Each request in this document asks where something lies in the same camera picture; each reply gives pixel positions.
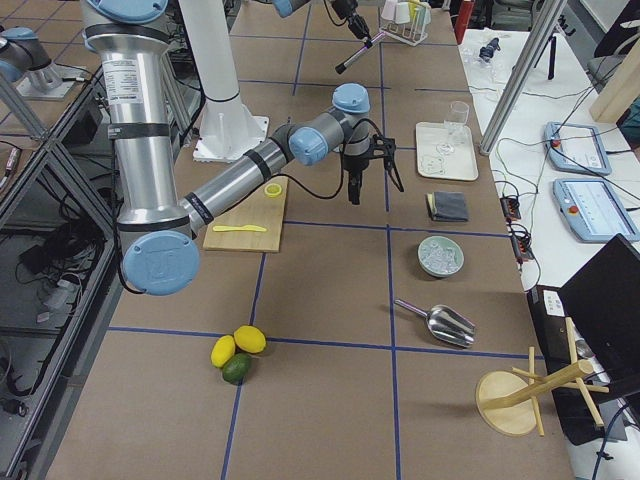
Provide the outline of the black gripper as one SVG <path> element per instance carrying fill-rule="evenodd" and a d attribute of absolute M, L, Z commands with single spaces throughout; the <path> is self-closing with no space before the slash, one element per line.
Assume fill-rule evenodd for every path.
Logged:
<path fill-rule="evenodd" d="M 394 138 L 373 134 L 364 141 L 361 153 L 344 155 L 343 168 L 349 173 L 348 199 L 353 205 L 360 204 L 362 173 L 371 160 L 382 159 L 389 180 L 399 192 L 404 192 L 404 185 L 395 162 L 395 152 Z"/>
<path fill-rule="evenodd" d="M 335 0 L 333 10 L 340 20 L 346 21 L 356 38 L 370 38 L 370 30 L 365 19 L 357 12 L 357 0 Z"/>

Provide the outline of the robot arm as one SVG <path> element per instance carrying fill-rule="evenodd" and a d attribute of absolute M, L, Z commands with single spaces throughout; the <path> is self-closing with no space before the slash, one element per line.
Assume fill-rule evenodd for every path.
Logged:
<path fill-rule="evenodd" d="M 99 55 L 109 105 L 108 137 L 119 164 L 123 205 L 113 212 L 122 284 L 136 294 L 170 295 L 189 285 L 199 265 L 198 231 L 283 172 L 291 161 L 313 165 L 340 155 L 340 186 L 360 200 L 364 170 L 383 162 L 394 184 L 396 144 L 370 120 L 367 90 L 336 88 L 331 107 L 315 119 L 270 129 L 243 104 L 219 1 L 179 5 L 204 101 L 199 153 L 225 170 L 179 196 L 163 88 L 171 37 L 164 1 L 85 1 L 87 48 Z"/>
<path fill-rule="evenodd" d="M 275 7 L 281 18 L 292 15 L 295 11 L 306 5 L 308 0 L 273 0 Z M 358 2 L 356 0 L 334 0 L 325 1 L 325 9 L 329 19 L 335 26 L 347 24 L 351 33 L 360 40 L 369 41 L 371 34 L 366 20 L 357 12 Z"/>

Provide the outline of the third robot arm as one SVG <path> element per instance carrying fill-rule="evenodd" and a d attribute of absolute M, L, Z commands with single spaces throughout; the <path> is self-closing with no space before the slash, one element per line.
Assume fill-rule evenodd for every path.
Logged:
<path fill-rule="evenodd" d="M 1 31 L 1 76 L 31 99 L 61 100 L 73 86 L 28 27 Z"/>

